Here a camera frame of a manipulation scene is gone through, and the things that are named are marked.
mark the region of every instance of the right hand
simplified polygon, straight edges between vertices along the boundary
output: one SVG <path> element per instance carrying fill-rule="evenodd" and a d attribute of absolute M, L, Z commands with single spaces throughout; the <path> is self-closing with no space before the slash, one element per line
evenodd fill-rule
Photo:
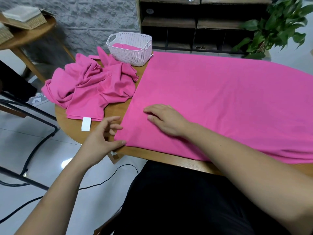
<path fill-rule="evenodd" d="M 188 121 L 170 105 L 157 104 L 143 109 L 148 115 L 148 120 L 154 123 L 164 133 L 171 136 L 183 136 Z"/>

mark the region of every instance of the sneaker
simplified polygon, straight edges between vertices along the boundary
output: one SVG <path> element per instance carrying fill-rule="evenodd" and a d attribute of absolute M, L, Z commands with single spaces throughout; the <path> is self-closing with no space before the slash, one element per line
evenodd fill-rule
<path fill-rule="evenodd" d="M 31 97 L 28 100 L 28 104 L 32 105 L 32 106 L 39 106 L 45 102 L 49 101 L 45 95 L 41 92 L 37 92 L 36 95 L 34 95 L 33 97 Z"/>

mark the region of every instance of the left hand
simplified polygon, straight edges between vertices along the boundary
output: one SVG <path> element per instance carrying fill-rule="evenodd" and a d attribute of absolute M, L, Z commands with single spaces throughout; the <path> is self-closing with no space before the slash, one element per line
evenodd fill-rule
<path fill-rule="evenodd" d="M 119 124 L 112 123 L 119 119 L 119 116 L 104 118 L 95 130 L 89 134 L 73 159 L 80 165 L 86 166 L 86 168 L 89 169 L 99 163 L 109 152 L 124 146 L 126 141 L 107 142 L 104 139 L 105 132 L 115 135 L 113 129 L 119 130 L 123 128 Z"/>

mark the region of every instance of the pink cloth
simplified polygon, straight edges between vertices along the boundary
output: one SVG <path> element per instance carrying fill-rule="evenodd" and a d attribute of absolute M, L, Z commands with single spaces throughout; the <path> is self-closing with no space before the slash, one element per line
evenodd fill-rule
<path fill-rule="evenodd" d="M 137 48 L 135 46 L 122 44 L 122 43 L 115 43 L 112 45 L 113 47 L 123 48 L 123 49 L 129 49 L 129 50 L 140 50 L 141 48 Z"/>
<path fill-rule="evenodd" d="M 65 65 L 65 70 L 55 70 L 42 88 L 51 102 L 67 109 L 67 118 L 101 121 L 109 103 L 125 102 L 136 90 L 136 70 L 129 63 L 108 56 L 100 47 L 97 50 L 104 68 L 95 60 L 76 54 L 76 62 Z"/>
<path fill-rule="evenodd" d="M 186 119 L 285 163 L 313 163 L 313 76 L 267 61 L 154 52 L 116 140 L 208 160 L 163 134 L 143 108 L 171 105 Z"/>

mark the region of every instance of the green plant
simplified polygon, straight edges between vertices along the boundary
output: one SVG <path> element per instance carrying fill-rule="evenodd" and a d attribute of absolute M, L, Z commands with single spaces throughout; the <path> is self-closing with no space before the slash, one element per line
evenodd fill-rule
<path fill-rule="evenodd" d="M 254 37 L 244 38 L 232 48 L 232 52 L 247 45 L 244 58 L 262 59 L 265 57 L 264 52 L 273 46 L 281 46 L 282 50 L 291 37 L 299 44 L 298 47 L 304 43 L 306 34 L 295 30 L 307 25 L 305 16 L 313 12 L 313 5 L 302 7 L 302 0 L 278 0 L 269 5 L 266 11 L 267 18 L 249 20 L 240 25 L 241 28 L 254 31 Z"/>

